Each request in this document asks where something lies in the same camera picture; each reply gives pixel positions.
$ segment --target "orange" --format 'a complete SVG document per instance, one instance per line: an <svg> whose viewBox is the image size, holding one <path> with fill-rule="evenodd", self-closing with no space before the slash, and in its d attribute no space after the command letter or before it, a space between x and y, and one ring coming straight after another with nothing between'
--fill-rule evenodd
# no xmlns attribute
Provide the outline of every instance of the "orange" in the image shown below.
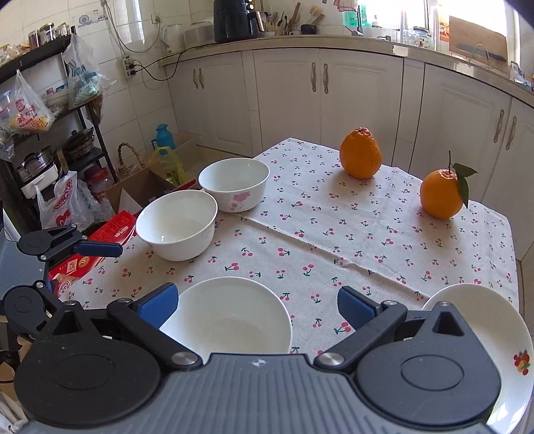
<svg viewBox="0 0 534 434"><path fill-rule="evenodd" d="M354 178L371 178L382 165L382 152L367 128L358 128L341 144L339 160L347 173Z"/></svg>
<svg viewBox="0 0 534 434"><path fill-rule="evenodd" d="M428 175L421 184L419 194L423 209L440 220L450 219L464 205L456 173L447 169L436 170Z"/></svg>

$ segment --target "green leaf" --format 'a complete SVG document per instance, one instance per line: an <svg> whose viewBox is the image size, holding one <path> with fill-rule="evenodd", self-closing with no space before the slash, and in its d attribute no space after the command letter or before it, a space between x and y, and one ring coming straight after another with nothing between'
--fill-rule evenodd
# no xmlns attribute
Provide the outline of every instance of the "green leaf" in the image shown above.
<svg viewBox="0 0 534 434"><path fill-rule="evenodd" d="M460 197L462 202L469 209L469 185L467 184L466 179L461 176L459 173L456 173L458 177L458 190L460 191Z"/></svg>
<svg viewBox="0 0 534 434"><path fill-rule="evenodd" d="M461 176L462 178L468 178L471 175L478 173L475 169L471 169L470 167L464 166L463 164L459 163L454 163L452 167L454 168L454 171L456 172L458 177Z"/></svg>

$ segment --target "metal bolt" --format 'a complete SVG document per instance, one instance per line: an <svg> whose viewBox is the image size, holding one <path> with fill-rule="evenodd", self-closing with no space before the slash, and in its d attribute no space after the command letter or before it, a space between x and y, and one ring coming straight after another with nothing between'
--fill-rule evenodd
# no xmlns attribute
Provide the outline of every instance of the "metal bolt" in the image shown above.
<svg viewBox="0 0 534 434"><path fill-rule="evenodd" d="M189 351L180 351L172 355L172 361L180 366L194 365L198 359L199 357L196 354Z"/></svg>
<svg viewBox="0 0 534 434"><path fill-rule="evenodd" d="M345 362L345 357L337 353L323 353L317 359L326 366L339 366Z"/></svg>

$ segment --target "white bowl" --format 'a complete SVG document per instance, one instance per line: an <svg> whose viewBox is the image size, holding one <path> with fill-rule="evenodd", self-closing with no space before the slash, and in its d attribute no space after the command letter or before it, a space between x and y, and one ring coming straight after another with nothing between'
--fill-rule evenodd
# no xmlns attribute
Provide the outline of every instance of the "white bowl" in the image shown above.
<svg viewBox="0 0 534 434"><path fill-rule="evenodd" d="M221 211L237 213L260 203L269 174L269 167L261 161L230 158L206 167L199 184L217 200Z"/></svg>
<svg viewBox="0 0 534 434"><path fill-rule="evenodd" d="M217 202L203 191L170 193L139 215L136 231L154 253L169 261L186 261L208 248L215 231Z"/></svg>
<svg viewBox="0 0 534 434"><path fill-rule="evenodd" d="M423 307L430 311L438 301L450 301L482 343L501 376L501 392L488 426L499 434L510 433L521 420L532 393L534 367L515 366L520 352L532 357L532 339L520 314L491 289L470 283L448 286Z"/></svg>
<svg viewBox="0 0 534 434"><path fill-rule="evenodd" d="M293 329L269 288L243 277L216 277L182 293L160 330L202 357L211 353L287 354Z"/></svg>

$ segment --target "cherry print tablecloth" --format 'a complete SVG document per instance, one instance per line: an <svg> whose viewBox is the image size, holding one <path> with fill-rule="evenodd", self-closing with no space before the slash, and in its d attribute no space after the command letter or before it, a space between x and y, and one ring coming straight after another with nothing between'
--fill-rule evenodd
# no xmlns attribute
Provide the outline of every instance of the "cherry print tablecloth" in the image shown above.
<svg viewBox="0 0 534 434"><path fill-rule="evenodd" d="M502 215L470 202L453 219L436 220L420 206L419 179L382 166L359 181L341 168L337 151L296 139L257 159L271 169L265 198L248 212L219 213L202 255L165 261L135 236L119 259L105 260L62 298L100 308L164 282L181 293L212 277L249 277L280 297L292 318L293 352L311 357L352 332L337 311L343 285L419 309L443 287L469 282L518 308L511 230Z"/></svg>

